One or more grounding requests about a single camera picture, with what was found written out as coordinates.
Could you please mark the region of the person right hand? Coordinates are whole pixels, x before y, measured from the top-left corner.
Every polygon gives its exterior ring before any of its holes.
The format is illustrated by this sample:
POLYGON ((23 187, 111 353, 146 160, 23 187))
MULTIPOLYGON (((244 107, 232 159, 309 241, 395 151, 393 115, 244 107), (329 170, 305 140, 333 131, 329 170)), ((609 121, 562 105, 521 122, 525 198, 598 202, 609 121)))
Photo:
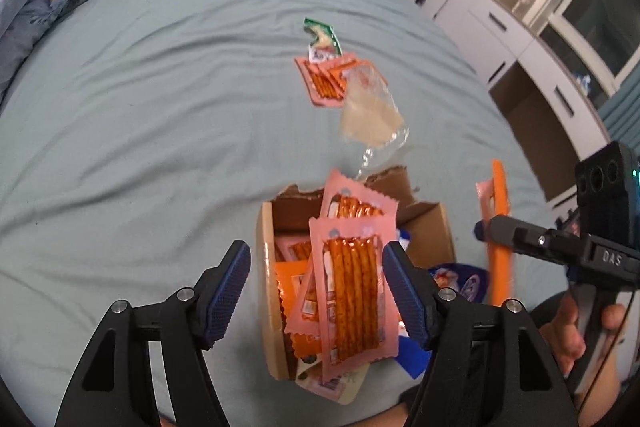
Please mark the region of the person right hand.
MULTIPOLYGON (((626 308, 623 305, 607 306, 601 317, 602 327, 606 332, 604 349, 608 350, 623 326, 626 308)), ((578 306, 569 291, 565 291, 560 306, 552 321, 541 326, 540 333, 559 365, 560 372, 566 376, 573 369, 577 360, 586 352, 586 343, 578 331, 578 306)))

